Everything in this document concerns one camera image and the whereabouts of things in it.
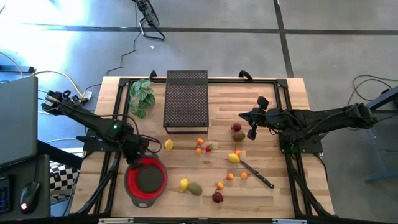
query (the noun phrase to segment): potted plant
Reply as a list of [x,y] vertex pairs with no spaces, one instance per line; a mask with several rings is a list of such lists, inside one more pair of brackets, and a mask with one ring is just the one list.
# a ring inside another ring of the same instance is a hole
[[130,111],[139,118],[145,118],[145,109],[155,104],[154,90],[149,88],[151,81],[140,79],[130,89]]

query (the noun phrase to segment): black mesh box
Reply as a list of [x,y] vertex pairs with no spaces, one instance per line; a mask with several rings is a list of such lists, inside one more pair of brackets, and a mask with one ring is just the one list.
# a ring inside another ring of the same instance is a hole
[[163,121],[168,134],[207,134],[207,71],[167,71]]

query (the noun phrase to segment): green leaf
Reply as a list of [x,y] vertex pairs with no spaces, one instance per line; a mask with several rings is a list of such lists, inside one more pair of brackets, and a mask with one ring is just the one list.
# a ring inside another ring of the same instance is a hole
[[137,103],[134,100],[130,101],[130,109],[133,111],[137,109]]
[[143,109],[137,109],[136,110],[136,112],[134,113],[137,117],[139,117],[139,118],[145,118],[145,115],[147,114],[146,112],[145,112],[145,110],[143,110]]
[[140,81],[136,81],[134,84],[132,84],[132,87],[137,92],[141,88],[141,82]]
[[150,89],[150,88],[146,88],[146,89],[142,89],[142,90],[144,90],[148,95],[154,93],[154,90],[153,90],[153,89]]
[[147,97],[148,93],[144,91],[144,89],[139,89],[136,91],[136,96],[139,97],[140,100],[144,100]]
[[146,80],[143,83],[141,83],[141,88],[148,87],[150,84],[152,84],[152,82],[149,80]]
[[150,106],[150,104],[148,102],[146,102],[145,100],[144,101],[140,100],[138,103],[138,109],[145,109],[148,106]]
[[136,91],[134,90],[134,87],[131,87],[130,89],[130,97],[135,97],[134,95],[136,94]]
[[148,102],[148,104],[150,104],[150,105],[154,105],[155,97],[152,94],[150,94],[145,98],[145,101]]

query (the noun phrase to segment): concrete floor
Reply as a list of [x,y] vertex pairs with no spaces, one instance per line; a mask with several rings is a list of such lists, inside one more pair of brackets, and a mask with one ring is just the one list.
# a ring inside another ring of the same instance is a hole
[[[0,14],[0,50],[20,65],[38,70],[66,72],[81,89],[100,83],[106,71],[117,67],[120,55],[132,49],[136,32],[42,31],[21,23],[79,26],[135,27],[130,0],[36,0],[5,1]],[[286,29],[396,30],[397,1],[386,0],[279,0]],[[277,29],[272,0],[153,0],[161,27]],[[109,75],[149,75],[156,70],[208,70],[210,76],[236,76],[242,69],[254,77],[286,77],[279,34],[167,32],[166,41],[139,37],[137,53],[124,59],[125,67]],[[294,77],[304,78],[313,110],[341,107],[353,91],[352,80],[360,74],[398,78],[398,35],[287,35]],[[0,57],[0,64],[11,64]],[[19,78],[0,74],[2,80]],[[72,90],[58,75],[39,77],[41,90]],[[369,82],[360,88],[375,98],[385,89]],[[95,102],[88,103],[95,108]],[[396,133],[398,119],[377,125]],[[39,114],[39,139],[74,138],[83,126],[68,118]],[[329,187],[335,213],[345,218],[398,222],[398,180],[365,184],[378,171],[378,155],[388,168],[398,171],[394,135],[374,130],[334,131],[322,140]],[[370,136],[377,136],[376,145]],[[54,143],[79,147],[77,141]]]

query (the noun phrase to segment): checkered cloth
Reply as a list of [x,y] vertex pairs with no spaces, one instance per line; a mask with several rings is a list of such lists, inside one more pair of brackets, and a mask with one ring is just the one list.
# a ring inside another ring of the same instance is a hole
[[79,175],[79,170],[59,163],[50,163],[50,193],[55,200],[69,197],[73,182]]

